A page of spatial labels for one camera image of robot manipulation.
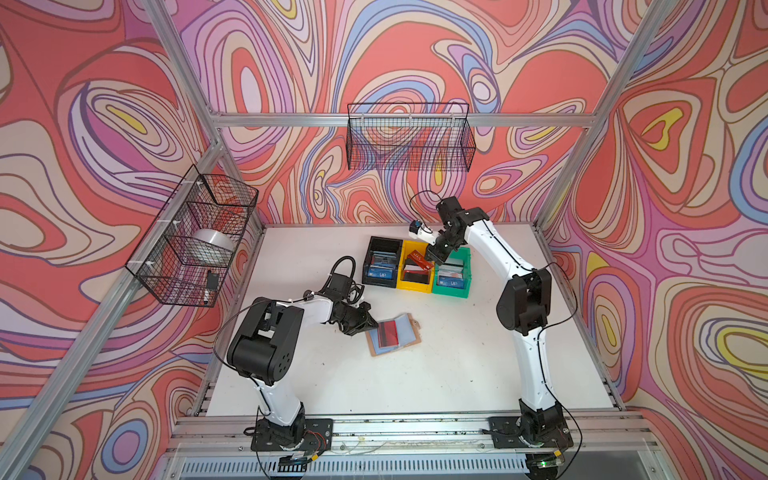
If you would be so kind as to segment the brown leather card holder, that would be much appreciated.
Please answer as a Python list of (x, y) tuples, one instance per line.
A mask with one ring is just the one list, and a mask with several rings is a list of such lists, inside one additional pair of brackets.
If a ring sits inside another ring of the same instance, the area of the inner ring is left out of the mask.
[(419, 344), (420, 325), (409, 314), (401, 314), (367, 331), (366, 340), (372, 357), (386, 355)]

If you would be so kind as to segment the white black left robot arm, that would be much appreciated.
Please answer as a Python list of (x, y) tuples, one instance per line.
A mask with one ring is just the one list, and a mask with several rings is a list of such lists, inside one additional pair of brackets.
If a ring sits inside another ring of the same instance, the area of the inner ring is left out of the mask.
[(225, 363), (255, 383), (267, 407), (266, 419), (289, 427), (303, 415), (303, 404), (285, 380), (304, 321), (335, 325), (344, 335), (375, 330), (378, 322), (365, 301), (351, 303), (307, 291), (297, 300), (256, 298), (245, 312), (226, 351)]

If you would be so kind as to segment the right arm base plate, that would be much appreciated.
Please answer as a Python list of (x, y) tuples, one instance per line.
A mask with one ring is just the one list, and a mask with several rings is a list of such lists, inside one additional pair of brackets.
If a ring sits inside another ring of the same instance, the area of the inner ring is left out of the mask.
[(494, 447), (533, 448), (565, 451), (574, 441), (564, 418), (539, 422), (532, 416), (497, 416), (489, 418), (484, 433), (491, 436)]

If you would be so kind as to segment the red VIP card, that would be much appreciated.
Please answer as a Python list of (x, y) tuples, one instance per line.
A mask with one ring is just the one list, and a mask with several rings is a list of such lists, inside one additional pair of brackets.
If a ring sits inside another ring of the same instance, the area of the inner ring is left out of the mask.
[(419, 269), (424, 271), (430, 271), (433, 269), (433, 264), (428, 261), (418, 250), (411, 251), (407, 255), (406, 264), (417, 266)]

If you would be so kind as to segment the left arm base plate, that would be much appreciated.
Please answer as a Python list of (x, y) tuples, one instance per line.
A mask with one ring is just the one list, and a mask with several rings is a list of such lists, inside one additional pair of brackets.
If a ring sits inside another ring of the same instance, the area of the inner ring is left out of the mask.
[(290, 426), (259, 419), (243, 430), (254, 452), (323, 452), (332, 447), (334, 421), (331, 418), (298, 418)]

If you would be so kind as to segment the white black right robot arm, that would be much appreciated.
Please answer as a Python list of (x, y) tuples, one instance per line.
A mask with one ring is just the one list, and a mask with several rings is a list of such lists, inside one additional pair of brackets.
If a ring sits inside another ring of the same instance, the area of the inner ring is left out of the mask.
[(562, 404), (550, 383), (546, 360), (546, 328), (551, 311), (553, 279), (510, 246), (489, 216), (479, 207), (465, 209), (448, 197), (436, 205), (442, 227), (438, 231), (414, 220), (409, 235), (427, 244), (426, 257), (443, 265), (467, 245), (483, 258), (503, 281), (495, 312), (512, 333), (522, 381), (520, 435), (535, 445), (546, 433), (565, 426)]

